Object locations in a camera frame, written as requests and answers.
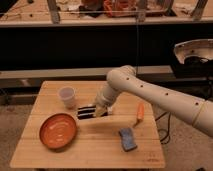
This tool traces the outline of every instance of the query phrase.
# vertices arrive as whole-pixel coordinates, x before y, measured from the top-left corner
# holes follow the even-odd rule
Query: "paper cup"
[[[66,108],[70,109],[76,105],[75,90],[72,87],[62,87],[58,91],[58,96]]]

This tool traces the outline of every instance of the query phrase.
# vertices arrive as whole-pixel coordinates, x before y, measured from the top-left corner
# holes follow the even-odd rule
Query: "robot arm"
[[[122,92],[141,97],[213,137],[213,102],[141,81],[133,67],[123,66],[107,74],[95,103],[101,108],[111,106]]]

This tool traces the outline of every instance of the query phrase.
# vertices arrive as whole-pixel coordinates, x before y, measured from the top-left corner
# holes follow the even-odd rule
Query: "black cable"
[[[165,115],[169,114],[168,112],[164,112],[163,114],[161,114],[159,117],[157,117],[155,119],[155,121],[160,120],[162,117],[164,117]],[[171,114],[169,114],[168,116],[168,121],[167,121],[167,129],[158,129],[158,132],[165,132],[166,135],[160,139],[161,144],[168,144],[171,140],[170,137],[170,124],[171,123]]]
[[[167,130],[165,130],[165,129],[158,130],[158,131],[165,130],[165,132],[166,132],[166,135],[163,138],[160,139],[161,144],[168,144],[170,142],[170,139],[171,139],[171,137],[170,137],[170,123],[171,123],[171,114],[169,114],[169,116],[168,116]]]
[[[160,118],[162,118],[163,116],[165,116],[166,114],[168,114],[168,112],[164,112],[162,115],[160,115],[159,117],[157,117],[155,119],[155,121],[158,121]]]

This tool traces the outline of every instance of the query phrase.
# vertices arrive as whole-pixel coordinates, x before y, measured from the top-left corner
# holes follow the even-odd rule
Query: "wooden table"
[[[175,7],[176,3],[185,3],[196,6],[198,0],[174,0],[173,10],[176,13],[176,17],[147,17],[146,22],[170,22],[170,21],[184,21],[184,19],[189,18],[189,15],[184,14],[180,9]],[[213,1],[209,0],[203,17],[209,18],[212,21],[213,17]],[[70,12],[59,12],[61,24],[72,24],[72,25],[107,25],[107,24],[135,24],[134,17],[130,18],[108,18],[104,14],[95,18],[88,19],[87,17],[80,17],[79,14],[71,14]],[[11,9],[0,18],[0,24],[8,22],[9,24],[20,24],[20,21],[25,24],[32,22],[31,24],[51,24],[51,18],[49,13],[49,8],[46,0],[36,0],[32,4],[28,4],[26,0],[18,0],[16,4],[11,7]]]
[[[128,93],[122,93],[107,117],[78,120],[76,109],[68,110],[57,97],[60,87],[76,90],[77,107],[93,102],[103,81],[46,81],[35,101],[21,139],[11,160],[12,168],[163,168],[164,156],[151,105]],[[132,127],[137,106],[144,102],[144,121],[135,129],[138,148],[125,152],[118,131]],[[48,150],[39,140],[39,129],[45,119],[55,113],[72,115],[78,134],[63,152]]]

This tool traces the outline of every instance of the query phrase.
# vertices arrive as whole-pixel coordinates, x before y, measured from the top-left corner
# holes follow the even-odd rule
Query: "orange bowl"
[[[55,114],[44,121],[40,128],[41,142],[49,149],[68,145],[77,133],[76,122],[66,113]]]

